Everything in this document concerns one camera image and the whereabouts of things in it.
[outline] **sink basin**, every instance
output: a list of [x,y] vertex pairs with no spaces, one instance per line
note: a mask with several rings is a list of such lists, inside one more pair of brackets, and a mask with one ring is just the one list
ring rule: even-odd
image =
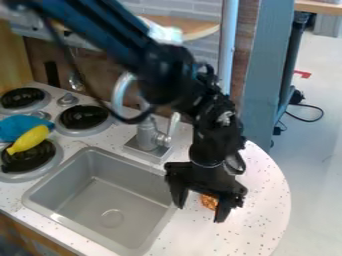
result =
[[23,204],[119,255],[146,253],[176,211],[150,166],[92,147],[58,168]]

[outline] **black burner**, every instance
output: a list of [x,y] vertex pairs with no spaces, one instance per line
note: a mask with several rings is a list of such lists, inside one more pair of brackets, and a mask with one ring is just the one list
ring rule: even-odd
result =
[[29,172],[49,162],[55,154],[56,147],[48,140],[44,140],[30,150],[15,153],[12,156],[5,149],[1,153],[1,169],[4,173]]
[[67,129],[86,130],[102,124],[108,116],[108,111],[101,107],[75,106],[65,110],[60,121]]
[[0,102],[4,108],[22,108],[41,101],[45,97],[42,90],[37,88],[19,88],[5,93]]

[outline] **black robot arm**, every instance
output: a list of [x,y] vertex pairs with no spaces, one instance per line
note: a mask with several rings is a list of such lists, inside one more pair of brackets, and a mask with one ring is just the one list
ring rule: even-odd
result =
[[211,66],[197,63],[184,47],[159,44],[149,29],[115,0],[8,0],[52,18],[112,56],[139,79],[153,106],[168,105],[193,124],[188,163],[166,163],[165,179],[174,203],[183,208],[189,190],[218,199],[215,222],[242,207],[247,189],[236,175],[246,166],[242,126],[234,104],[216,84]]

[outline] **white floor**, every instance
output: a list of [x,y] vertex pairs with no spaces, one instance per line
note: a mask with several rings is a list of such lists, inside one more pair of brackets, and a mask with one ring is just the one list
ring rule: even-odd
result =
[[313,73],[308,80],[295,79],[306,103],[326,113],[312,124],[284,116],[288,130],[274,138],[271,156],[292,192],[290,225],[274,256],[341,256],[342,39],[306,33],[297,69]]

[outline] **black cable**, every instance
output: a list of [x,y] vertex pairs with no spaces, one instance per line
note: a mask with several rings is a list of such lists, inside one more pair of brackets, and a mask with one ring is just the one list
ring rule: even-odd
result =
[[282,121],[279,121],[278,124],[281,124],[283,126],[282,127],[283,129],[281,127],[279,127],[282,132],[286,132],[287,131],[287,126]]
[[294,114],[291,114],[290,112],[286,111],[285,113],[288,114],[289,116],[299,120],[299,121],[302,121],[302,122],[306,122],[306,123],[314,123],[314,122],[317,122],[319,120],[321,120],[324,116],[324,110],[321,109],[320,107],[316,107],[316,106],[312,106],[312,105],[307,105],[307,104],[295,104],[294,106],[301,106],[301,107],[306,107],[306,108],[313,108],[313,109],[317,109],[321,112],[321,115],[316,118],[316,119],[313,119],[313,120],[307,120],[307,119],[304,119],[304,118],[301,118],[301,117],[298,117],[298,116],[295,116]]
[[35,12],[37,15],[42,19],[44,25],[50,32],[53,40],[56,42],[56,44],[59,46],[59,48],[63,51],[64,57],[66,61],[68,62],[69,66],[75,73],[76,77],[80,80],[80,82],[84,85],[86,88],[87,92],[91,97],[95,99],[95,101],[103,108],[107,109],[109,113],[119,120],[120,122],[126,123],[126,124],[138,124],[143,122],[149,115],[151,115],[155,110],[155,106],[150,106],[148,110],[145,112],[141,113],[137,117],[134,118],[125,118],[119,115],[118,113],[115,112],[115,110],[109,108],[106,106],[106,104],[100,99],[100,97],[97,95],[97,93],[93,90],[92,86],[88,83],[87,79],[85,78],[84,75],[79,71],[78,66],[75,62],[75,59],[73,58],[69,48],[64,44],[63,39],[59,36],[58,32],[54,29],[52,26],[51,22],[45,17],[42,11],[38,10],[37,8],[34,8]]

